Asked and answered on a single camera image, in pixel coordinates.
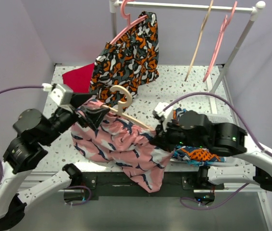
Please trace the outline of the pink navy patterned shorts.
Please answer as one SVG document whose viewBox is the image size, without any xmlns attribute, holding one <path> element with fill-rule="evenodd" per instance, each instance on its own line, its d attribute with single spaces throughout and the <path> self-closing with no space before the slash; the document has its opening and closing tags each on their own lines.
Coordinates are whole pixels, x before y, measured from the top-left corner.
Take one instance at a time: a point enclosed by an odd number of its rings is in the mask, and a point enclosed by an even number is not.
<svg viewBox="0 0 272 231">
<path fill-rule="evenodd" d="M 156 135 L 113 112 L 108 112 L 96 130 L 71 127 L 74 147 L 86 159 L 96 163 L 114 162 L 135 183 L 149 193 L 160 190 L 164 171 L 171 158 L 150 144 Z"/>
</svg>

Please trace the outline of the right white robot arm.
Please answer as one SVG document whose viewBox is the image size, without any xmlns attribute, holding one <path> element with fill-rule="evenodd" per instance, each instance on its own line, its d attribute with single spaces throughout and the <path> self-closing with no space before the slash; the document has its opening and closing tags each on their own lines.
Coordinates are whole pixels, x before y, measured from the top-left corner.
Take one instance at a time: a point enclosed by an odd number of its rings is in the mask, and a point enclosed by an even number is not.
<svg viewBox="0 0 272 231">
<path fill-rule="evenodd" d="M 272 149 L 257 144 L 244 129 L 228 122 L 212 123 L 206 115 L 195 111 L 183 113 L 177 121 L 171 112 L 154 110 L 153 116 L 160 124 L 150 143 L 165 151 L 173 151 L 177 145 L 192 146 L 247 162 L 231 167 L 202 167 L 196 177 L 198 187 L 249 183 L 272 192 Z"/>
</svg>

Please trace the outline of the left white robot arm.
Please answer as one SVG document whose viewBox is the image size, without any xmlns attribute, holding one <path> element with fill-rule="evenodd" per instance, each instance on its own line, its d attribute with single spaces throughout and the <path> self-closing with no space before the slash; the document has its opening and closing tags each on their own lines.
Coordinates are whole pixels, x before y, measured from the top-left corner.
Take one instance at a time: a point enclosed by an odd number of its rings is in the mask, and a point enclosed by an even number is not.
<svg viewBox="0 0 272 231">
<path fill-rule="evenodd" d="M 50 118 L 37 109 L 23 111 L 13 128 L 17 137 L 11 141 L 0 163 L 0 231 L 7 231 L 18 224 L 25 212 L 52 193 L 78 188 L 83 179 L 75 164 L 66 164 L 54 176 L 28 190 L 19 187 L 47 155 L 44 146 L 58 139 L 75 123 L 96 130 L 109 108 L 80 108 L 90 94 L 73 94 L 70 110 L 57 108 Z"/>
</svg>

